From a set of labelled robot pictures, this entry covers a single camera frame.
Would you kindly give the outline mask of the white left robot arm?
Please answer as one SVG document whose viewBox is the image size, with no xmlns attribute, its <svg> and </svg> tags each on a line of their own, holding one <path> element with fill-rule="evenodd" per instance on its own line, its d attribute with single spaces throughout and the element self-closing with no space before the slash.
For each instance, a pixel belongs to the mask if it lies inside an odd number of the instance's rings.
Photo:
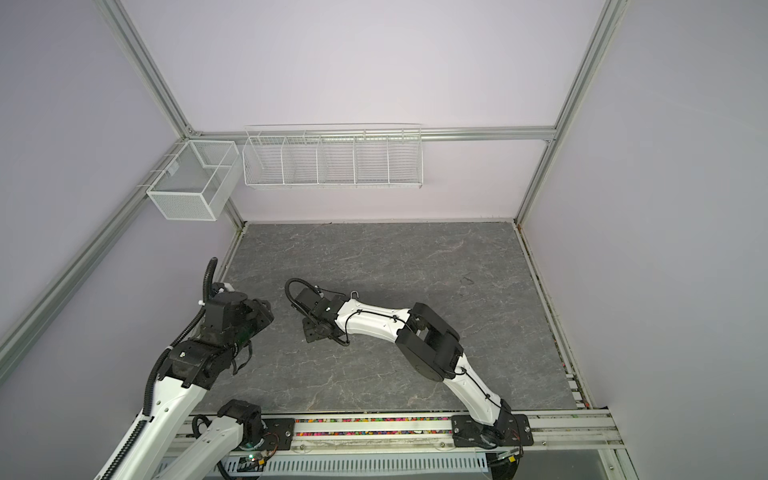
<svg viewBox="0 0 768 480">
<path fill-rule="evenodd" d="M 229 291 L 222 283 L 205 288 L 193 320 L 155 361 L 142 408 L 98 478 L 159 477 L 157 467 L 189 414 L 222 372 L 239 372 L 238 354 L 251 350 L 253 337 L 273 319 L 266 300 Z M 163 474 L 171 479 L 202 479 L 231 450 L 258 447 L 267 434 L 259 406 L 231 400 Z"/>
</svg>

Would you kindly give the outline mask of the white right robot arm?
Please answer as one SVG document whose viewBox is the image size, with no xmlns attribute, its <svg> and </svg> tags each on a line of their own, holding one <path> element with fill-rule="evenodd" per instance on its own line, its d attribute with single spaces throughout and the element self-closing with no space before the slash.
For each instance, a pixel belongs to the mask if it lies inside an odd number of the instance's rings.
<svg viewBox="0 0 768 480">
<path fill-rule="evenodd" d="M 428 305 L 377 307 L 298 278 L 288 280 L 284 292 L 302 315 L 308 343 L 329 339 L 346 347 L 352 335 L 383 340 L 396 345 L 417 373 L 447 386 L 468 411 L 451 418 L 457 447 L 515 447 L 522 452 L 534 444 L 528 417 L 513 413 L 508 402 L 479 378 L 460 334 Z"/>
</svg>

